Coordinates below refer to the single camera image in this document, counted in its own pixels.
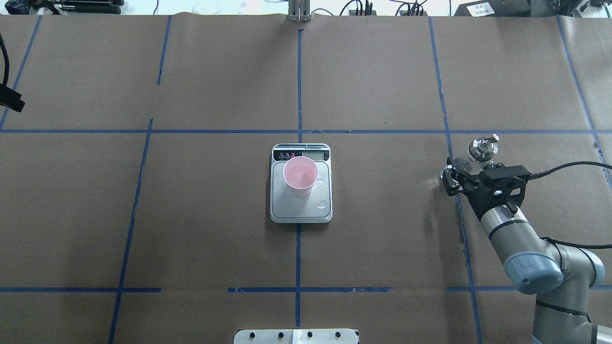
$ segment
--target blue tape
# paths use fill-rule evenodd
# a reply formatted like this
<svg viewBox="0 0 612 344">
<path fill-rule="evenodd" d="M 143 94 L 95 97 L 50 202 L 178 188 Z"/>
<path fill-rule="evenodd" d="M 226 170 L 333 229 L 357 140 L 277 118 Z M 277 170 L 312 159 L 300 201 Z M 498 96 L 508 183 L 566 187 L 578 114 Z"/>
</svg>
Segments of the blue tape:
<svg viewBox="0 0 612 344">
<path fill-rule="evenodd" d="M 302 288 L 302 225 L 296 225 L 296 328 L 301 327 L 301 295 Z"/>
<path fill-rule="evenodd" d="M 154 134 L 295 134 L 297 130 L 155 129 Z"/>
<path fill-rule="evenodd" d="M 436 67 L 436 79 L 438 81 L 438 94 L 440 96 L 440 107 L 442 108 L 442 115 L 444 119 L 444 133 L 446 134 L 446 143 L 449 150 L 449 156 L 453 156 L 452 146 L 450 143 L 450 127 L 449 127 L 449 119 L 446 115 L 446 103 L 444 101 L 444 93 L 442 93 L 442 77 L 440 76 L 440 65 L 438 62 L 438 49 L 436 48 L 436 37 L 433 32 L 433 20 L 431 17 L 427 17 L 429 19 L 429 33 L 431 36 L 431 49 L 433 50 L 433 63 Z"/>
<path fill-rule="evenodd" d="M 21 66 L 19 66 L 19 71 L 17 72 L 17 77 L 15 78 L 15 82 L 13 84 L 14 91 L 17 91 L 17 86 L 19 85 L 19 80 L 21 79 L 21 73 L 23 73 L 23 68 L 26 66 L 26 61 L 28 60 L 28 56 L 30 56 L 30 51 L 32 51 L 34 39 L 36 38 L 36 34 L 38 33 L 38 28 L 40 26 L 41 20 L 42 16 L 38 16 L 38 19 L 36 19 L 36 25 L 34 26 L 34 30 L 32 31 L 32 36 L 30 37 L 28 48 L 26 49 L 25 55 L 23 55 L 23 60 L 21 60 Z M 4 112 L 2 113 L 2 119 L 0 119 L 0 130 L 2 130 L 2 127 L 4 127 L 4 122 L 6 121 L 8 113 L 9 108 L 4 108 Z"/>
<path fill-rule="evenodd" d="M 553 135 L 574 135 L 590 134 L 589 130 L 450 130 L 452 134 L 553 134 Z"/>
<path fill-rule="evenodd" d="M 138 172 L 138 182 L 136 183 L 136 194 L 134 196 L 134 204 L 132 205 L 132 215 L 130 216 L 130 228 L 127 232 L 127 239 L 125 240 L 125 252 L 123 254 L 123 263 L 121 265 L 121 274 L 119 276 L 119 291 L 117 292 L 117 298 L 115 300 L 115 308 L 113 311 L 113 320 L 111 323 L 111 330 L 108 335 L 108 343 L 112 344 L 114 340 L 114 333 L 117 328 L 117 318 L 119 316 L 119 308 L 121 306 L 121 294 L 125 282 L 125 272 L 127 270 L 128 257 L 130 255 L 130 246 L 132 244 L 132 234 L 134 232 L 134 224 L 136 223 L 136 208 L 138 207 L 138 199 L 140 197 L 140 187 L 143 180 L 144 164 L 147 160 L 147 152 L 149 150 L 149 141 L 151 140 L 151 131 L 153 128 L 153 119 L 149 121 L 149 127 L 147 128 L 147 137 L 144 141 L 143 157 L 140 161 L 140 171 Z"/>
<path fill-rule="evenodd" d="M 159 74 L 157 75 L 157 84 L 162 82 L 162 70 L 163 62 L 166 58 L 166 47 L 168 46 L 168 36 L 170 35 L 170 23 L 172 23 L 172 16 L 168 16 L 168 23 L 166 24 L 166 36 L 163 38 L 162 57 L 159 60 Z"/>
<path fill-rule="evenodd" d="M 443 134 L 445 130 L 303 130 L 309 134 Z"/>
<path fill-rule="evenodd" d="M 0 288 L 0 293 L 117 293 L 119 288 L 24 287 Z M 161 293 L 161 288 L 124 288 L 123 293 Z"/>
<path fill-rule="evenodd" d="M 606 158 L 604 158 L 603 152 L 602 152 L 602 145 L 599 144 L 599 139 L 597 138 L 595 126 L 593 125 L 593 120 L 591 119 L 591 113 L 589 112 L 589 108 L 586 105 L 584 94 L 582 92 L 582 87 L 580 86 L 580 82 L 578 81 L 578 77 L 576 76 L 576 70 L 574 69 L 574 66 L 573 66 L 572 57 L 570 55 L 569 49 L 567 48 L 567 42 L 565 41 L 565 33 L 563 31 L 563 25 L 561 24 L 560 16 L 557 16 L 557 25 L 559 26 L 559 34 L 561 35 L 561 43 L 563 44 L 563 50 L 565 51 L 567 63 L 569 64 L 570 71 L 572 73 L 572 78 L 574 80 L 574 83 L 576 84 L 576 90 L 578 90 L 578 95 L 580 96 L 580 102 L 582 103 L 582 107 L 586 115 L 586 120 L 589 123 L 589 128 L 591 129 L 593 140 L 595 141 L 595 144 L 597 145 L 597 152 L 599 154 L 599 160 L 602 163 L 606 163 Z M 606 180 L 608 182 L 608 188 L 612 192 L 612 177 L 610 176 L 610 171 L 607 168 L 604 168 L 603 172 L 605 173 Z"/>
<path fill-rule="evenodd" d="M 453 156 L 453 148 L 452 142 L 450 140 L 450 127 L 449 120 L 446 112 L 446 103 L 444 102 L 444 94 L 442 93 L 442 77 L 440 76 L 440 66 L 438 63 L 438 51 L 436 49 L 436 37 L 433 30 L 433 20 L 431 17 L 429 19 L 429 32 L 431 35 L 431 49 L 433 50 L 433 61 L 436 67 L 436 78 L 438 80 L 438 91 L 440 95 L 440 106 L 442 107 L 442 114 L 444 115 L 444 129 L 446 132 L 446 145 L 449 150 L 449 156 Z M 463 252 L 465 256 L 465 263 L 468 273 L 468 281 L 470 288 L 470 297 L 472 300 L 472 314 L 474 316 L 474 325 L 476 326 L 476 339 L 478 340 L 478 344 L 482 344 L 482 330 L 480 326 L 480 316 L 478 313 L 478 304 L 476 302 L 476 291 L 474 289 L 474 276 L 472 274 L 472 264 L 469 257 L 469 248 L 468 248 L 468 237 L 465 231 L 465 223 L 463 221 L 463 208 L 461 206 L 461 199 L 459 199 L 459 195 L 455 196 L 455 202 L 457 202 L 457 208 L 459 208 L 459 215 L 461 217 L 461 233 L 463 234 Z"/>
<path fill-rule="evenodd" d="M 92 133 L 92 134 L 144 134 L 147 130 L 142 129 L 2 129 L 2 133 L 31 133 L 31 134 L 70 134 L 70 133 Z"/>
<path fill-rule="evenodd" d="M 234 293 L 388 293 L 392 286 L 312 286 L 312 287 L 259 287 L 259 288 L 227 288 L 229 294 Z"/>
<path fill-rule="evenodd" d="M 392 286 L 355 286 L 355 287 L 305 287 L 302 293 L 388 293 Z"/>
<path fill-rule="evenodd" d="M 302 31 L 297 30 L 297 142 L 302 143 Z"/>
</svg>

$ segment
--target scale platform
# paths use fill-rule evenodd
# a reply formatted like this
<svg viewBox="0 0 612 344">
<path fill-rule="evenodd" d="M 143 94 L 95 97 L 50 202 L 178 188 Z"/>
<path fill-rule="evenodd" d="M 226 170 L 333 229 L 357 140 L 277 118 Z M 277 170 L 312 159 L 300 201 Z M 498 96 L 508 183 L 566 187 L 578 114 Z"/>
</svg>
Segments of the scale platform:
<svg viewBox="0 0 612 344">
<path fill-rule="evenodd" d="M 310 194 L 294 195 L 283 178 L 292 157 L 311 158 L 319 175 Z M 277 223 L 325 223 L 332 219 L 332 166 L 329 146 L 322 143 L 277 144 L 272 148 L 270 219 Z"/>
</svg>

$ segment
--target table surface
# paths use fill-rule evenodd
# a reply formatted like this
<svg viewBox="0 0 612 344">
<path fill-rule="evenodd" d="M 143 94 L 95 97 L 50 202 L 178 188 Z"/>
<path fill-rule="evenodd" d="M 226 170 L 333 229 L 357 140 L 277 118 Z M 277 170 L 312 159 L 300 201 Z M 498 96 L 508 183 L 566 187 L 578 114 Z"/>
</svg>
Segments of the table surface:
<svg viewBox="0 0 612 344">
<path fill-rule="evenodd" d="M 609 20 L 2 16 L 0 31 L 26 102 L 0 119 L 2 343 L 345 327 L 527 344 L 534 297 L 444 193 L 446 157 L 497 132 L 496 161 L 532 172 L 612 162 Z M 272 146 L 300 142 L 333 152 L 327 224 L 269 218 Z M 555 172 L 523 212 L 541 236 L 610 243 L 611 181 Z M 611 304 L 608 274 L 593 321 L 612 327 Z"/>
</svg>

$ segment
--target robotic arm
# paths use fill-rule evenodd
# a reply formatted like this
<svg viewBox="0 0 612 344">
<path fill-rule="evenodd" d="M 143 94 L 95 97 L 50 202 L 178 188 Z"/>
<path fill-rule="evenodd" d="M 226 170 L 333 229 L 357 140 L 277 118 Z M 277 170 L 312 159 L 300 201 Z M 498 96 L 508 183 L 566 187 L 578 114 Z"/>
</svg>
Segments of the robotic arm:
<svg viewBox="0 0 612 344">
<path fill-rule="evenodd" d="M 491 160 L 499 137 L 476 138 L 447 159 L 441 177 L 448 196 L 463 193 L 480 220 L 506 275 L 523 294 L 537 294 L 533 344 L 612 344 L 612 329 L 593 324 L 588 292 L 605 269 L 594 253 L 538 237 L 519 208 L 532 175 L 523 166 Z"/>
</svg>

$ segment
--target black clamp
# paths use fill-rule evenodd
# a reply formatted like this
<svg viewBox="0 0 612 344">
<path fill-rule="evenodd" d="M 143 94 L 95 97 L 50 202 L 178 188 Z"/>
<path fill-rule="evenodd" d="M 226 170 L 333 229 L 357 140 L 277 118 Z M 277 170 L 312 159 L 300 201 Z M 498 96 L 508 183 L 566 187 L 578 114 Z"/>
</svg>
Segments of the black clamp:
<svg viewBox="0 0 612 344">
<path fill-rule="evenodd" d="M 524 166 L 489 163 L 478 175 L 470 175 L 454 167 L 450 157 L 446 162 L 447 168 L 442 171 L 446 193 L 466 195 L 479 220 L 497 206 L 505 205 L 511 214 L 516 214 L 523 204 L 531 175 Z"/>
<path fill-rule="evenodd" d="M 21 112 L 26 104 L 21 100 L 21 93 L 0 84 L 0 106 Z"/>
</svg>

